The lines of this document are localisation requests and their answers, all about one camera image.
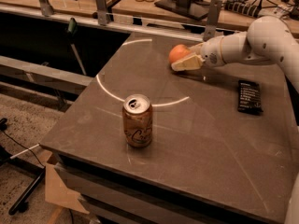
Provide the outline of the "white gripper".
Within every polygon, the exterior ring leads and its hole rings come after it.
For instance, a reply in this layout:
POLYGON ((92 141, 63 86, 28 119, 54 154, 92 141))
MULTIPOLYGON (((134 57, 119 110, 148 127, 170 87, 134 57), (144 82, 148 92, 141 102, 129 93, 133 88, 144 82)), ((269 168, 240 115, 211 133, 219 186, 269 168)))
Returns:
POLYGON ((174 71, 179 72, 197 70, 200 69, 203 64, 207 67, 223 66, 224 62, 221 57, 221 41, 222 36, 217 36, 209 39, 203 44, 199 43, 189 47, 189 50, 193 53, 172 63, 171 68, 174 71))

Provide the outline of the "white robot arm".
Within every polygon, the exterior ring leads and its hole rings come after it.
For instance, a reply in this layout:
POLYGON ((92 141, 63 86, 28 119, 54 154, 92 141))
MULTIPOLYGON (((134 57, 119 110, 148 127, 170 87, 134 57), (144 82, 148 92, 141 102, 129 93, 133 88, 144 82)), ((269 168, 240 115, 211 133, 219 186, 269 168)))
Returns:
MULTIPOLYGON (((287 24, 276 17, 261 17, 246 32, 217 36, 182 52, 172 49, 169 61, 176 72, 226 64, 235 68, 274 64, 294 88, 298 87, 298 43, 287 24)), ((240 123, 228 120, 219 130, 240 174, 259 198, 262 207, 257 210, 271 222, 282 218, 284 224, 295 224, 298 131, 281 120, 290 115, 282 109, 282 100, 275 98, 273 102, 276 109, 268 117, 240 123)))

